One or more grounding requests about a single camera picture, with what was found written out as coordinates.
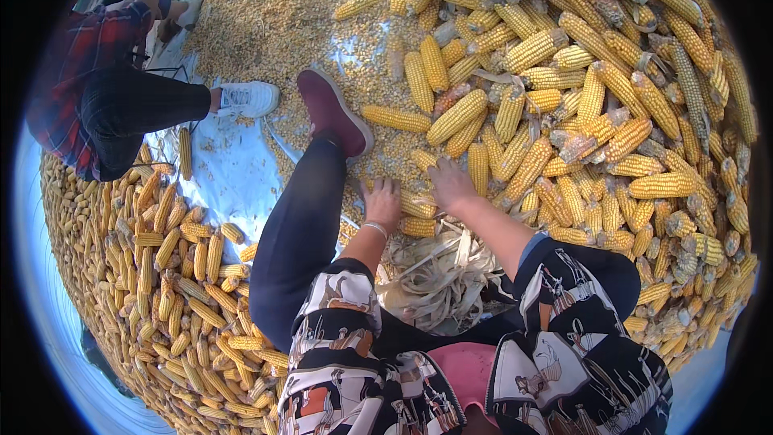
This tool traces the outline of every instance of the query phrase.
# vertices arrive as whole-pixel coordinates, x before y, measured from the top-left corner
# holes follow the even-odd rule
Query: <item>black pants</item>
[[[338,239],[346,164],[338,139],[318,134],[295,167],[271,211],[250,276],[252,321],[281,351],[289,352],[292,326],[314,277],[329,266]],[[565,244],[604,286],[625,319],[639,296],[639,275],[620,254]],[[372,346],[380,358],[410,350],[430,351],[456,342],[496,345],[503,334],[523,329],[517,309],[491,317],[458,336],[434,336],[381,309],[382,332]]]
[[[209,89],[117,66],[92,73],[79,115],[100,159],[100,180],[123,176],[137,157],[145,133],[203,120]]]

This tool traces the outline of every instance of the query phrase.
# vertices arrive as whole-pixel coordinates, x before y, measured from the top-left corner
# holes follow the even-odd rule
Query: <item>right hand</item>
[[[432,179],[432,196],[438,207],[454,217],[462,217],[465,207],[478,197],[470,175],[455,161],[441,158],[438,167],[428,169]]]

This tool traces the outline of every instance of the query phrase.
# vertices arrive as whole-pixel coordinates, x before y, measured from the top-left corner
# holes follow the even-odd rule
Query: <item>left hand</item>
[[[365,201],[365,222],[380,224],[387,234],[394,232],[400,221],[400,181],[376,178],[372,191],[360,181],[360,190]]]

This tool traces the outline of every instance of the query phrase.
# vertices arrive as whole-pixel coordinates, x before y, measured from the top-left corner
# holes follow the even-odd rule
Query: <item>pink shirt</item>
[[[462,410],[477,405],[481,412],[486,404],[488,376],[494,365],[496,346],[480,343],[454,343],[427,352],[438,363],[443,374],[451,384]],[[495,427],[493,416],[486,419]]]

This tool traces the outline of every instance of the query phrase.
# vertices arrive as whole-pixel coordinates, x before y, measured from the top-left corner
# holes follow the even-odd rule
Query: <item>hand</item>
[[[377,178],[373,191],[368,191],[365,181],[360,181],[362,200],[365,201],[365,222],[375,222],[391,234],[400,221],[400,181]]]
[[[432,196],[447,214],[461,218],[465,205],[479,198],[470,175],[462,171],[455,161],[441,158],[438,167],[430,167],[428,172],[434,185]]]

